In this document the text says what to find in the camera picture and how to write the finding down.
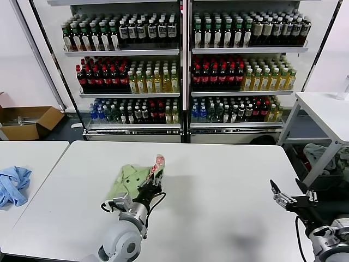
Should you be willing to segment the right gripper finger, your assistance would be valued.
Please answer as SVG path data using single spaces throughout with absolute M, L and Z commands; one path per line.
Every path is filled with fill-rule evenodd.
M 304 196 L 311 202 L 311 203 L 318 203 L 317 193 L 313 190 L 310 190 L 305 183 L 300 181 L 298 178 L 295 179 L 295 182 L 299 189 L 302 191 Z
M 269 181 L 271 185 L 271 190 L 273 192 L 273 199 L 276 201 L 278 205 L 280 205 L 284 209 L 287 209 L 288 206 L 295 204 L 297 202 L 296 199 L 283 193 L 273 180 L 269 180 Z

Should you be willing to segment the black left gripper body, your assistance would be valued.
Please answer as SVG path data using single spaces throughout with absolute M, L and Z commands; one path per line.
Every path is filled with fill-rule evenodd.
M 138 195 L 135 198 L 135 202 L 142 204 L 150 204 L 155 195 L 161 192 L 162 188 L 158 188 L 156 186 L 148 186 L 143 190 L 138 190 Z

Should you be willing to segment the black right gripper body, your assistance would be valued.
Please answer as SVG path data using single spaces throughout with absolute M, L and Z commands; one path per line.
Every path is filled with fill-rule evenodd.
M 314 201 L 310 201 L 307 196 L 293 196 L 292 199 L 286 204 L 285 209 L 298 215 L 305 225 L 306 233 L 311 233 L 323 226 L 329 226 L 328 221 L 320 216 Z

